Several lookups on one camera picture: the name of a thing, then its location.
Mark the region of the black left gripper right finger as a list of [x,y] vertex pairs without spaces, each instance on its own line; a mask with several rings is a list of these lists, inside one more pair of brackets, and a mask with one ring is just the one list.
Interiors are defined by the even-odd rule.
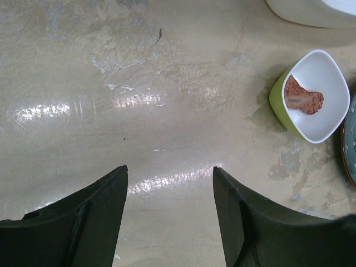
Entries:
[[220,167],[213,189],[226,266],[355,266],[355,215],[328,220],[294,211]]

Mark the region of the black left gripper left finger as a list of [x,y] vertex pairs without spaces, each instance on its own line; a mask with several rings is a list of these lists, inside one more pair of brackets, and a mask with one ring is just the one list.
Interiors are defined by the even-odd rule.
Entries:
[[127,189],[120,166],[21,220],[2,220],[1,266],[112,266]]

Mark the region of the pink meat piece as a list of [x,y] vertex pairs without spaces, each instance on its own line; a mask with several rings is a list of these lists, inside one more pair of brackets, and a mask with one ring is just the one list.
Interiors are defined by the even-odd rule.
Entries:
[[313,115],[322,108],[324,96],[320,92],[307,91],[290,75],[284,87],[284,100],[288,108]]

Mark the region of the small white green bowl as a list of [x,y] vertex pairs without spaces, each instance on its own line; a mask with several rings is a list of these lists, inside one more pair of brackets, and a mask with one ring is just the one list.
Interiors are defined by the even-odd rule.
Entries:
[[280,76],[269,93],[269,103],[290,132],[319,144],[344,120],[350,93],[331,55],[313,50]]

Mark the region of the blue ceramic plate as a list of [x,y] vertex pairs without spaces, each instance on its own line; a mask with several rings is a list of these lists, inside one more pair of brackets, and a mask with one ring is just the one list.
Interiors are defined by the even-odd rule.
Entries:
[[350,182],[355,186],[355,93],[342,125],[342,157]]

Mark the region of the white plastic tub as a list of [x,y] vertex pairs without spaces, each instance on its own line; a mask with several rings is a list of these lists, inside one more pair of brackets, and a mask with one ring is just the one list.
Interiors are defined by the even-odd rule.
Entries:
[[321,28],[355,27],[354,0],[267,0],[284,20]]

